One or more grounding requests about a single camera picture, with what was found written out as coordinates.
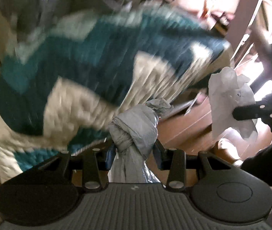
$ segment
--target white plastic bag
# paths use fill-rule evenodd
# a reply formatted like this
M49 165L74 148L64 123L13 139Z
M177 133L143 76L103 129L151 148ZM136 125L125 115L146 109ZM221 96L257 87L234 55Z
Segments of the white plastic bag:
M218 137L227 128L234 128L243 139L255 141L257 130L253 120L237 121L233 110L238 106L255 104L248 77L237 76L234 69L224 67L220 73L212 74L208 82L208 96L212 110L212 134Z
M117 147L117 154L108 173L109 182L160 182L145 161L158 136L158 117L171 108L164 99L154 99L146 105L134 106L111 121L109 132Z

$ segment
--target crumpled plastic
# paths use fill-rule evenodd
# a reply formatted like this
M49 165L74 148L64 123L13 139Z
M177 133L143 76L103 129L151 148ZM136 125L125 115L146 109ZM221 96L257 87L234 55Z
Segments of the crumpled plastic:
M232 127L244 140L255 141L257 130L253 120L237 121L232 112L238 106L256 104L253 91L247 84L248 77L237 76L234 69L224 67L212 74L208 82L208 97L212 110L212 134L218 137Z
M109 132L117 154L108 173L109 182L160 182L145 161L158 136L158 118L171 109L164 99L153 99L132 107L111 121Z

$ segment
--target ribbed gray panel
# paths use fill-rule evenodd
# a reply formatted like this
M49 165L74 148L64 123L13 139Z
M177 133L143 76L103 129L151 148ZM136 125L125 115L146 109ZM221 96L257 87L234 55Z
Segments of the ribbed gray panel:
M155 184L109 184L87 194L67 217L45 226L24 227L3 222L0 230L272 230L265 222L225 225L205 218L181 193Z

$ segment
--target silver bolt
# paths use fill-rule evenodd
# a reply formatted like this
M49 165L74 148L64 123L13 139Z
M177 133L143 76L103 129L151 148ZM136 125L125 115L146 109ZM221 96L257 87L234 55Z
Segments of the silver bolt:
M180 181L171 181L169 182L169 186L173 189L181 189L184 184Z
M100 187L100 184L98 182L86 182L85 188L87 189L98 189Z

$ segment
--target patterned blanket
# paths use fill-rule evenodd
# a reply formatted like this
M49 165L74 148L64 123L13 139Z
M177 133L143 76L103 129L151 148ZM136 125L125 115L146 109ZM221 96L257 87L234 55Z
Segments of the patterned blanket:
M118 113L207 87L230 45L168 6L83 11L11 46L0 75L0 180L107 135Z

